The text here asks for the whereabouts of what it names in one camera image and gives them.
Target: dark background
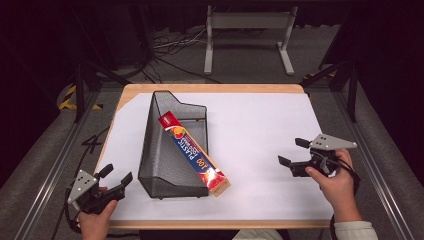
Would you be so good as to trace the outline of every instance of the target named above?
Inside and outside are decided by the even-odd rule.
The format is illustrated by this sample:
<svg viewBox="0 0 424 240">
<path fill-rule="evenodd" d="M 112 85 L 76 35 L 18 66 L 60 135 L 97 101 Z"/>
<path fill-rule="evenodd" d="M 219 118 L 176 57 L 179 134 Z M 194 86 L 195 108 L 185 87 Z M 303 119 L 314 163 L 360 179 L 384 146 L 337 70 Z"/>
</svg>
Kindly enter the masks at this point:
<svg viewBox="0 0 424 240">
<path fill-rule="evenodd" d="M 363 44 L 356 56 L 359 81 L 423 184 L 419 154 L 424 136 L 422 9 L 423 3 L 412 1 L 367 5 L 361 21 L 344 26 L 335 38 L 323 64 L 343 60 L 357 53 L 355 43 Z M 300 7 L 295 27 L 341 24 L 349 10 Z M 205 13 L 206 6 L 78 6 L 71 10 L 52 0 L 2 1 L 0 186 L 58 116 L 57 97 L 74 80 L 81 59 L 111 70 L 143 65 L 151 57 L 153 30 L 169 27 L 185 32 L 204 25 Z M 118 30 L 111 19 L 127 27 Z M 142 24 L 134 24 L 134 19 Z"/>
</svg>

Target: wrist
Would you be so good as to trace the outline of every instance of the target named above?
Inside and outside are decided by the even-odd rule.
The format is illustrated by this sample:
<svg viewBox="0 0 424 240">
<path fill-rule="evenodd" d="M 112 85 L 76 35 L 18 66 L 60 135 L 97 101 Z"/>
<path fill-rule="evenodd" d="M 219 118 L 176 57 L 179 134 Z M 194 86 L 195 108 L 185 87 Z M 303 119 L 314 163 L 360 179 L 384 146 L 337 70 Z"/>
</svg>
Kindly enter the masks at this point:
<svg viewBox="0 0 424 240">
<path fill-rule="evenodd" d="M 335 222 L 352 222 L 362 221 L 361 214 L 356 206 L 355 202 L 349 204 L 343 204 L 334 208 L 334 221 Z"/>
</svg>

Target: sleeve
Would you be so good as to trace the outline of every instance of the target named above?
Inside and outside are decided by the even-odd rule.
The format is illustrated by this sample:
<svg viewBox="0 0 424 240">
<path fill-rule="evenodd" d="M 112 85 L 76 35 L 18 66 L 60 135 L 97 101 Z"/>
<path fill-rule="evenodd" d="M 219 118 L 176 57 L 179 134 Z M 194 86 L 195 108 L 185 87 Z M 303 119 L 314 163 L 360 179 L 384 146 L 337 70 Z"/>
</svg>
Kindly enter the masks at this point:
<svg viewBox="0 0 424 240">
<path fill-rule="evenodd" d="M 336 236 L 338 240 L 376 240 L 377 234 L 370 222 L 340 222 L 335 223 Z"/>
</svg>

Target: metal rail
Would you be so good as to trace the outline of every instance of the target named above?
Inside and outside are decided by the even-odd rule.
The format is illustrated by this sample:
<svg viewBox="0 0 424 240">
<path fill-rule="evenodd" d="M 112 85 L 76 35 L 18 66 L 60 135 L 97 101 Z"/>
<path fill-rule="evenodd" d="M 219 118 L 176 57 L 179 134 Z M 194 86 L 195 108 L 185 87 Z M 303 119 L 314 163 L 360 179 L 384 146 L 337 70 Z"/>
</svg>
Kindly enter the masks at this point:
<svg viewBox="0 0 424 240">
<path fill-rule="evenodd" d="M 392 222 L 396 234 L 398 235 L 399 239 L 414 240 L 415 238 L 413 237 L 408 227 L 408 224 L 405 221 L 405 218 L 403 217 L 398 205 L 396 204 L 393 194 L 386 181 L 384 180 L 384 177 L 381 174 L 376 164 L 376 161 L 374 160 L 370 150 L 368 149 L 359 127 L 357 126 L 357 124 L 352 123 L 352 121 L 350 120 L 350 116 L 346 110 L 347 103 L 345 98 L 343 97 L 343 94 L 333 93 L 333 96 L 359 145 L 358 149 L 360 150 L 363 156 L 365 168 L 368 171 L 368 175 L 370 176 L 371 181 L 374 184 L 374 187 L 377 191 L 378 196 L 380 197 L 383 207 L 385 208 L 387 215 L 389 216 L 389 219 Z"/>
<path fill-rule="evenodd" d="M 90 107 L 94 105 L 98 95 L 99 93 L 97 92 L 89 93 L 85 104 L 85 109 L 90 109 Z M 81 128 L 84 126 L 84 122 L 87 119 L 89 112 L 90 111 L 85 111 L 85 113 L 81 116 L 80 121 L 72 126 L 68 137 L 66 138 L 65 143 L 59 152 L 59 155 L 57 156 L 52 168 L 50 169 L 46 180 L 41 185 L 40 191 L 38 192 L 37 197 L 31 206 L 31 209 L 28 211 L 25 220 L 22 222 L 22 225 L 15 236 L 16 240 L 30 239 L 31 234 L 34 231 L 34 228 L 37 225 L 37 222 L 40 219 L 40 216 L 43 213 L 43 210 L 46 207 L 54 188 L 56 187 L 63 168 L 66 165 L 66 161 L 68 160 L 69 152 L 71 151 L 75 140 L 81 131 Z"/>
</svg>

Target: orange box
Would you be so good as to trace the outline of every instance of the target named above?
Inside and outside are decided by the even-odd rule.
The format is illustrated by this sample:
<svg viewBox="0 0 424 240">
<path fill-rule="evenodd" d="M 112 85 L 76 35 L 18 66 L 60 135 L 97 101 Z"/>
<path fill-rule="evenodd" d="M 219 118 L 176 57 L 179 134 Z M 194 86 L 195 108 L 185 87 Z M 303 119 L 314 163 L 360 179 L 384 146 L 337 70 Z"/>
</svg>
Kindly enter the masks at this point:
<svg viewBox="0 0 424 240">
<path fill-rule="evenodd" d="M 215 197 L 231 186 L 224 173 L 217 168 L 172 112 L 162 115 L 159 122 Z"/>
</svg>

